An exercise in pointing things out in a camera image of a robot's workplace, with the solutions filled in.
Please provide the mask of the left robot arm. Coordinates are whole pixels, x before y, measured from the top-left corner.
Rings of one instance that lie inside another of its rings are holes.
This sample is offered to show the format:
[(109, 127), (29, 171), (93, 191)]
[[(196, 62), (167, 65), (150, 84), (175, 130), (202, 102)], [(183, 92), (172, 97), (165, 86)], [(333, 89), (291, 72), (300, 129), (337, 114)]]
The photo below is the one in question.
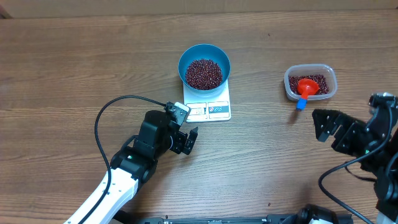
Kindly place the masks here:
[(148, 111), (139, 134), (130, 137), (110, 163), (103, 180), (67, 223), (109, 223), (115, 214), (149, 181), (161, 155), (170, 150), (190, 154), (198, 129), (179, 131), (190, 108), (176, 103), (165, 111)]

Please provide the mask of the orange scoop with blue handle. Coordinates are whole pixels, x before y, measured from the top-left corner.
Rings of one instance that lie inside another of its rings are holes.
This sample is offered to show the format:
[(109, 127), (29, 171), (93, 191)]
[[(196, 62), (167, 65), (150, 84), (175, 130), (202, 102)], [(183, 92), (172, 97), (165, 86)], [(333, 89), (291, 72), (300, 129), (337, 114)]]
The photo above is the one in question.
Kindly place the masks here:
[(304, 110), (307, 105), (308, 97), (310, 95), (315, 95), (319, 89), (320, 87), (317, 82), (307, 78), (301, 79), (297, 85), (300, 98), (297, 102), (296, 109)]

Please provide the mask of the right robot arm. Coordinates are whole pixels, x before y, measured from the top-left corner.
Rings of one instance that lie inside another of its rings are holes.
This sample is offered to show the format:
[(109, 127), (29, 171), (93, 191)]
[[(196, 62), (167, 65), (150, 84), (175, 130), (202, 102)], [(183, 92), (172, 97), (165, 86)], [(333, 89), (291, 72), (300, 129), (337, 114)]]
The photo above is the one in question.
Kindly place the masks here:
[(360, 163), (360, 168), (374, 175), (358, 179), (372, 182), (377, 197), (378, 223), (397, 223), (397, 97), (390, 93), (374, 93), (368, 105), (372, 114), (369, 121), (361, 121), (338, 110), (315, 109), (312, 118), (316, 139), (325, 142), (333, 136), (331, 148), (339, 153), (353, 156), (323, 173), (318, 179), (320, 190), (332, 201), (365, 223), (371, 220), (350, 207), (323, 185), (326, 176), (348, 166)]

